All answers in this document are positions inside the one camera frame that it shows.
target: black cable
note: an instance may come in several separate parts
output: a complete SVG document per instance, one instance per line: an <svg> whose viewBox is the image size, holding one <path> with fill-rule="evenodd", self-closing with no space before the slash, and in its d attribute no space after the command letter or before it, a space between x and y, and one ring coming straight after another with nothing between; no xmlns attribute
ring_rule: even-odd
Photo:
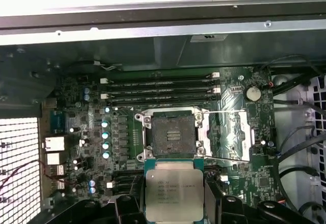
<svg viewBox="0 0 326 224"><path fill-rule="evenodd" d="M284 148L286 142L290 139L290 137L292 137L297 131L302 130L302 129L311 129L310 135L311 137L314 136L314 130L315 130L315 126L310 125L310 126L299 126L295 129L293 129L283 140L283 142L280 145L279 151L281 152L282 149Z"/></svg>
<svg viewBox="0 0 326 224"><path fill-rule="evenodd" d="M304 55L302 54L290 54L290 55L287 55L287 56L283 56L283 57L280 57L280 58L277 58L277 59L274 59L274 60L271 60L269 61L267 64L263 65L262 67L260 67L260 69L258 70L258 72L261 72L263 69L265 69L267 66L273 64L273 63L276 63L278 61L281 61L281 60L286 60L286 59L289 59L289 58L301 58L303 59L304 61L306 61L306 63L317 73L319 74L320 76L324 76L323 72L318 70L316 66L314 66L312 64L312 62Z"/></svg>
<svg viewBox="0 0 326 224"><path fill-rule="evenodd" d="M277 103L277 104L299 105L298 100L279 100L279 99L274 99L273 101L274 101L274 103ZM303 106L307 106L307 107L313 109L314 111L320 113L323 116L326 116L326 110L323 110L322 108L319 108L318 106L316 106L316 105L314 105L312 103L303 101L302 105Z"/></svg>
<svg viewBox="0 0 326 224"><path fill-rule="evenodd" d="M287 175L287 174L289 174L291 172L296 172L296 171L305 172L308 175L313 176L313 177L319 177L319 174L318 174L317 170L315 170L312 167L309 167L309 166L295 166L295 167L292 167L292 168L289 168L289 169L286 169L286 170L282 171L280 173L280 178L284 177L285 175Z"/></svg>
<svg viewBox="0 0 326 224"><path fill-rule="evenodd" d="M293 154L301 151L302 149L305 149L307 147L310 147L316 143L320 143L323 142L324 140L326 140L326 134L320 134L318 136L315 136L311 139L308 139L296 146L294 146L293 148L289 149L288 151L286 151L280 158L279 158L279 163L282 162L283 160L285 160L286 158L292 156Z"/></svg>
<svg viewBox="0 0 326 224"><path fill-rule="evenodd" d="M276 160L274 160L273 162L273 175L274 175L274 179L279 187L279 190L281 192L281 194L283 195L283 197L286 199L286 203L287 205L290 207L290 209L292 211L294 211L295 213L298 213L298 210L296 209L296 207L294 206L294 204L292 203L292 201L290 200L289 196L287 195L284 187L283 187L283 184L282 184L282 181L281 181L281 177L280 177L280 174L279 174L279 162Z"/></svg>
<svg viewBox="0 0 326 224"><path fill-rule="evenodd" d="M299 213L301 215L304 215L305 212L310 208L310 207L318 207L320 210L324 210L326 212L326 207L324 207L323 205L315 202L315 201L310 201L310 202L306 202L303 205L301 205L301 207L299 208Z"/></svg>
<svg viewBox="0 0 326 224"><path fill-rule="evenodd" d="M316 76L318 76L318 75L314 71L312 71L310 73L301 74L301 75L273 88L273 96L279 95L279 94L284 93L292 88L295 88L299 84L301 84L305 81L309 81L310 79L312 79Z"/></svg>

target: cpu socket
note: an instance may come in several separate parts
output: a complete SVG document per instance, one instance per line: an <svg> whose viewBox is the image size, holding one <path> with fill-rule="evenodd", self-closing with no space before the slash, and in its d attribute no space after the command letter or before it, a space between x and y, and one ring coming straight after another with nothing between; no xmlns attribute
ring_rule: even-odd
<svg viewBox="0 0 326 224"><path fill-rule="evenodd" d="M154 113L190 111L190 115L156 117ZM198 107L153 108L135 114L143 125L144 151L138 161L167 155L212 156L209 131L209 111Z"/></svg>

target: motherboard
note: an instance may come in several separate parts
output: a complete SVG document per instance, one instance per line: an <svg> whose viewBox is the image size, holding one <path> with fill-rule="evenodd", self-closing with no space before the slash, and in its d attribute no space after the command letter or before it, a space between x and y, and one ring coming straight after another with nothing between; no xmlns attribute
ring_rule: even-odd
<svg viewBox="0 0 326 224"><path fill-rule="evenodd" d="M202 159L225 194L250 206L278 201L272 87L269 71L255 67L62 77L50 136L64 135L68 156L53 174L73 202L106 204L133 191L148 160Z"/></svg>

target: vent grille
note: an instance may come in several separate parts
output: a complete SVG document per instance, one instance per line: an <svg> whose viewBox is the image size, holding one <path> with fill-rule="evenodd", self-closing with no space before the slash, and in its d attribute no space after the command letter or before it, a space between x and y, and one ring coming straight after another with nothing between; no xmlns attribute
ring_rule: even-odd
<svg viewBox="0 0 326 224"><path fill-rule="evenodd" d="M0 120L0 186L15 169L39 160L37 118ZM0 190L0 223L25 224L41 211L38 162L22 167Z"/></svg>

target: capacitor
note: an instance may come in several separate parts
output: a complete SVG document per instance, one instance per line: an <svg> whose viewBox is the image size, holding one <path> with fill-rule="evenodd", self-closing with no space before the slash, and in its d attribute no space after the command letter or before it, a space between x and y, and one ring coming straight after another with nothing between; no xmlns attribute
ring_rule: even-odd
<svg viewBox="0 0 326 224"><path fill-rule="evenodd" d="M69 131L70 131L71 133L73 133L73 132L78 132L78 131L80 131L80 127L71 127L71 128L69 129Z"/></svg>
<svg viewBox="0 0 326 224"><path fill-rule="evenodd" d="M85 101L88 102L88 101L90 101L90 99L91 99L90 95L88 95L88 94L85 94L85 95L84 95L84 100L85 100Z"/></svg>
<svg viewBox="0 0 326 224"><path fill-rule="evenodd" d="M84 88L84 93L85 93L85 94L89 94L90 91L91 91L91 90L90 90L89 88Z"/></svg>
<svg viewBox="0 0 326 224"><path fill-rule="evenodd" d="M81 164L77 164L77 165L75 165L74 170L75 171L78 171L80 168L82 168L82 165Z"/></svg>
<svg viewBox="0 0 326 224"><path fill-rule="evenodd" d="M91 187L91 188L90 188L90 193L91 193L91 194L94 194L95 192L96 192L96 189L95 189L94 187Z"/></svg>
<svg viewBox="0 0 326 224"><path fill-rule="evenodd" d="M81 102L75 102L75 106L76 106L76 108L80 108L82 106L82 103Z"/></svg>
<svg viewBox="0 0 326 224"><path fill-rule="evenodd" d="M105 142L104 144L102 144L102 148L108 149L108 142Z"/></svg>
<svg viewBox="0 0 326 224"><path fill-rule="evenodd" d="M104 159L108 159L109 156L110 156L110 155L108 154L108 152L104 152L104 153L103 153L103 158L104 158Z"/></svg>
<svg viewBox="0 0 326 224"><path fill-rule="evenodd" d="M274 142L273 142L273 141L269 141L269 142L267 143L267 145L268 145L269 147L274 147Z"/></svg>
<svg viewBox="0 0 326 224"><path fill-rule="evenodd" d="M101 123L101 126L102 126L103 128L107 127L107 126L108 126L108 122L107 122L107 121L103 121L103 122Z"/></svg>
<svg viewBox="0 0 326 224"><path fill-rule="evenodd" d="M261 98L261 91L258 87L249 87L244 93L244 97L251 102L256 102Z"/></svg>
<svg viewBox="0 0 326 224"><path fill-rule="evenodd" d="M88 185L89 185L90 187L94 187L95 184L96 184L96 183L95 183L94 180L90 180L89 183L88 183Z"/></svg>
<svg viewBox="0 0 326 224"><path fill-rule="evenodd" d="M109 136L109 133L108 133L108 132L104 132L104 133L102 133L102 138L103 138L103 139L107 139L108 136Z"/></svg>
<svg viewBox="0 0 326 224"><path fill-rule="evenodd" d="M74 163L74 164L79 164L79 163L81 163L81 161L82 161L81 158L77 158L77 159L74 159L74 160L73 160L73 163Z"/></svg>

